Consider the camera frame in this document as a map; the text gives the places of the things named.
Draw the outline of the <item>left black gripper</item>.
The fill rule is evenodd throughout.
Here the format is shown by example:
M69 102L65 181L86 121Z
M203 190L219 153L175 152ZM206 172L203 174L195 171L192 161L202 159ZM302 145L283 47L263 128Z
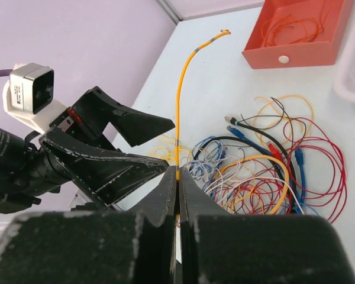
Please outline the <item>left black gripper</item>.
M71 121L66 133L57 127ZM99 208L107 209L164 173L168 162L124 153L103 135L111 124L131 146L175 128L172 120L129 108L95 86L51 122L38 149L34 131L20 138L0 128L0 213L40 204L73 182Z

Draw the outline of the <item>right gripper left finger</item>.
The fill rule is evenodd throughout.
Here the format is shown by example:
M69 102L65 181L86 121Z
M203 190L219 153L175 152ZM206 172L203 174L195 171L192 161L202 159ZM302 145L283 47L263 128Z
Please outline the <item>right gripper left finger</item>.
M176 170L125 212L33 212L0 240L0 283L174 283Z

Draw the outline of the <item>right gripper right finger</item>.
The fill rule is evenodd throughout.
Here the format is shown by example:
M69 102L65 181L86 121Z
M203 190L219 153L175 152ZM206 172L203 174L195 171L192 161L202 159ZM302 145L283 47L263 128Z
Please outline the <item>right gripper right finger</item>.
M179 179L184 283L355 283L332 225L313 215L232 215L186 169Z

